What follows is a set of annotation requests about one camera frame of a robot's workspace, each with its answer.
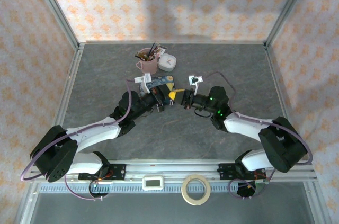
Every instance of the tape roll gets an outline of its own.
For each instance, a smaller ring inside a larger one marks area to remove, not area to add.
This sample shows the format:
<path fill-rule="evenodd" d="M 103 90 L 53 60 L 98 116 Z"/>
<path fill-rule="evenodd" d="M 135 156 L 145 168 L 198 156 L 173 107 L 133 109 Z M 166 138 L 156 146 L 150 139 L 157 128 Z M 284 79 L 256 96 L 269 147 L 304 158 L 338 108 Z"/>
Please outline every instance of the tape roll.
<path fill-rule="evenodd" d="M 192 199 L 187 194 L 187 185 L 192 180 L 200 181 L 204 185 L 204 187 L 205 187 L 205 194 L 202 196 L 201 199 L 198 199 L 198 200 Z M 190 175 L 190 176 L 186 177 L 186 179 L 182 183 L 181 194 L 182 194 L 182 197 L 184 198 L 184 200 L 188 204 L 191 204 L 191 205 L 202 205 L 202 204 L 204 204 L 208 200 L 208 198 L 211 195 L 211 186 L 210 186 L 209 182 L 206 180 L 206 178 L 203 177 L 202 175 Z"/>

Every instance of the small thermometer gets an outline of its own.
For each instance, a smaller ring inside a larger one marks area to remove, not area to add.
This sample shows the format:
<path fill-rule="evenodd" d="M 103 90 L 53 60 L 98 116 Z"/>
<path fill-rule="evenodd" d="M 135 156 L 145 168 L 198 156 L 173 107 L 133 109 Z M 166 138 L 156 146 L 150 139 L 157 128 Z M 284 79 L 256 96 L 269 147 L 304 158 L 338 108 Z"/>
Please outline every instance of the small thermometer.
<path fill-rule="evenodd" d="M 144 191 L 162 190 L 164 184 L 164 178 L 162 176 L 145 176 L 142 179 L 142 189 Z"/>

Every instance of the white clock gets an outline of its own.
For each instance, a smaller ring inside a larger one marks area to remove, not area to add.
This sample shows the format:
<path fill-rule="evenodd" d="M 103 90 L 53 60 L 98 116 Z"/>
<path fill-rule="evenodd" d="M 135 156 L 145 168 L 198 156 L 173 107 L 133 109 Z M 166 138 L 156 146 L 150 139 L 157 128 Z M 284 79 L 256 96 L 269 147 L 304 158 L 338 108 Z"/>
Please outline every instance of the white clock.
<path fill-rule="evenodd" d="M 159 68 L 164 71 L 172 71 L 176 65 L 176 58 L 167 53 L 161 55 L 159 59 Z"/>

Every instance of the gray table surface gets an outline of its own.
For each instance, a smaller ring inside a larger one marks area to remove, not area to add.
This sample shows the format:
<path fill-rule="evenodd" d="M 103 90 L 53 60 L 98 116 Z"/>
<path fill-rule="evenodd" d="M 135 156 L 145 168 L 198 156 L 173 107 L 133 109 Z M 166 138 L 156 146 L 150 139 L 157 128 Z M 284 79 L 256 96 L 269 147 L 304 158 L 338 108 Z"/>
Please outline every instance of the gray table surface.
<path fill-rule="evenodd" d="M 84 126 L 102 120 L 113 112 L 127 90 L 124 79 L 141 76 L 134 53 L 151 44 L 86 44 L 69 100 L 64 128 Z M 166 44 L 167 53 L 177 58 L 175 69 L 159 70 L 155 76 L 172 75 L 176 89 L 190 88 L 189 75 L 204 76 L 220 71 L 236 87 L 233 107 L 246 115 L 275 119 L 282 115 L 278 95 L 263 46 L 260 44 Z M 199 93 L 208 95 L 211 87 L 232 90 L 219 76 L 205 79 Z M 139 92 L 139 86 L 131 89 Z M 182 106 L 166 106 L 136 120 L 125 136 L 103 141 L 83 152 L 100 151 L 108 159 L 130 158 L 224 158 L 235 159 L 259 142 L 214 128 L 209 118 L 194 115 Z"/>

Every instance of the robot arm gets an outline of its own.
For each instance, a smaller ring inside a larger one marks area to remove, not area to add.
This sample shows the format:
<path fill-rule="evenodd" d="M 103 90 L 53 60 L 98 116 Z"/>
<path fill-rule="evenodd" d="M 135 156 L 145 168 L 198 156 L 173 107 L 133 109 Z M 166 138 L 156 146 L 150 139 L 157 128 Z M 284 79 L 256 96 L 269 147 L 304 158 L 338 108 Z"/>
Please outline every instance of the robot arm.
<path fill-rule="evenodd" d="M 211 121 L 218 130 L 245 135 L 262 143 L 264 149 L 246 152 L 236 160 L 242 172 L 274 167 L 286 173 L 307 154 L 307 149 L 296 137 L 279 129 L 284 127 L 297 135 L 286 118 L 266 120 L 233 112 L 223 87 L 213 87 L 208 96 L 182 89 L 171 91 L 169 97 L 185 109 L 193 107 L 210 112 Z"/>
<path fill-rule="evenodd" d="M 99 153 L 79 153 L 81 150 L 98 142 L 117 138 L 128 133 L 134 126 L 134 120 L 153 106 L 162 106 L 168 99 L 170 89 L 167 85 L 159 85 L 151 89 L 149 94 L 139 98 L 139 95 L 131 91 L 131 109 L 121 122 L 115 124 L 125 115 L 129 94 L 125 92 L 114 112 L 105 119 L 83 127 L 63 129 L 61 126 L 53 126 L 30 154 L 30 158 L 41 151 L 54 140 L 70 135 L 53 147 L 47 149 L 36 161 L 35 165 L 45 176 L 48 182 L 55 182 L 65 174 L 89 173 L 106 175 L 108 161 Z"/>
<path fill-rule="evenodd" d="M 262 143 L 264 149 L 248 151 L 237 160 L 239 173 L 255 171 L 261 168 L 274 167 L 286 173 L 307 153 L 306 148 L 294 136 L 277 129 L 275 124 L 295 132 L 292 125 L 282 117 L 275 120 L 260 120 L 233 112 L 228 106 L 228 97 L 223 87 L 215 86 L 208 96 L 191 90 L 174 90 L 167 85 L 160 85 L 150 93 L 139 98 L 131 92 L 131 109 L 128 115 L 115 124 L 126 113 L 129 99 L 124 93 L 114 112 L 102 121 L 79 128 L 63 129 L 52 127 L 32 151 L 31 159 L 45 146 L 62 136 L 71 135 L 44 152 L 35 165 L 48 182 L 54 182 L 65 174 L 88 173 L 101 178 L 109 172 L 109 162 L 99 152 L 82 154 L 79 151 L 107 139 L 113 139 L 128 133 L 135 126 L 135 119 L 153 106 L 161 110 L 167 98 L 183 105 L 212 113 L 211 121 L 216 129 L 224 132 L 238 133 Z"/>

